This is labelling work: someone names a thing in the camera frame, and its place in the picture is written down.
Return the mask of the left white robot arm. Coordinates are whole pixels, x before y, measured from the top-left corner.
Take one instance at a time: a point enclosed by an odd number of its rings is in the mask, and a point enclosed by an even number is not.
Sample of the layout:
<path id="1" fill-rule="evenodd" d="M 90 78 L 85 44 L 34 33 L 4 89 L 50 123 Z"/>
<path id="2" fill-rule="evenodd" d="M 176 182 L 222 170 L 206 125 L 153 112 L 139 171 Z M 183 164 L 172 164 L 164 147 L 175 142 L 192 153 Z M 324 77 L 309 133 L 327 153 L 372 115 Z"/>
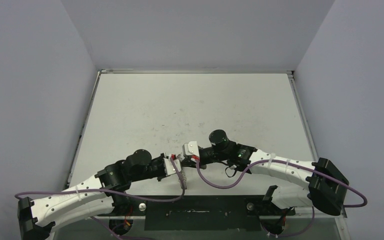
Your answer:
<path id="1" fill-rule="evenodd" d="M 32 199 L 20 192 L 17 218 L 23 240 L 46 240 L 51 233 L 71 223 L 98 215 L 124 215 L 129 200 L 148 201 L 147 197 L 128 194 L 133 182 L 180 175 L 181 162 L 175 155 L 162 153 L 156 158 L 139 149 L 126 159 L 107 165 L 79 184 L 60 192 L 44 192 Z"/>

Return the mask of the silver keyring disc with rings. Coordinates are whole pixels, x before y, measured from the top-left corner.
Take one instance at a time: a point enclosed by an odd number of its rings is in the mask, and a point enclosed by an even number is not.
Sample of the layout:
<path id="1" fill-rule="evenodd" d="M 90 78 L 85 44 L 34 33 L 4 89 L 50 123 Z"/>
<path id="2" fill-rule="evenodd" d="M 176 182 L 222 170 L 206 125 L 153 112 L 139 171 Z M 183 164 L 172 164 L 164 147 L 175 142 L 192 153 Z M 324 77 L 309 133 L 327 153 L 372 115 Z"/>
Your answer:
<path id="1" fill-rule="evenodd" d="M 179 171 L 179 174 L 180 174 L 180 177 L 179 177 L 180 187 L 183 190 L 186 190 L 187 189 L 187 177 L 186 177 L 185 171 L 181 167 L 181 163 L 183 160 L 184 160 L 184 157 L 182 154 L 176 155 L 175 163 L 176 163 L 177 170 Z"/>

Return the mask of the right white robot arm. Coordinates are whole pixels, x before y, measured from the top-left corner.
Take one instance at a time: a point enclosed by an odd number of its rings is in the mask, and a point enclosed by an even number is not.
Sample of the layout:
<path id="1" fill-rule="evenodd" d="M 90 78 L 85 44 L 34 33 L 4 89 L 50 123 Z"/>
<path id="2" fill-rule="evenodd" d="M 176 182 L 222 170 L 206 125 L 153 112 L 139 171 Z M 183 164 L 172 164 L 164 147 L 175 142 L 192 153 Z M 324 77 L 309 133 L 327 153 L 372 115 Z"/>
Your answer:
<path id="1" fill-rule="evenodd" d="M 210 146 L 202 148 L 196 141 L 182 146 L 182 166 L 203 167 L 225 162 L 228 167 L 245 174 L 266 175 L 291 183 L 289 187 L 275 185 L 268 190 L 262 207 L 270 215 L 290 207 L 314 207 L 324 214 L 339 216 L 349 186 L 348 179 L 326 158 L 301 161 L 277 156 L 253 146 L 230 140 L 224 130 L 209 135 Z"/>

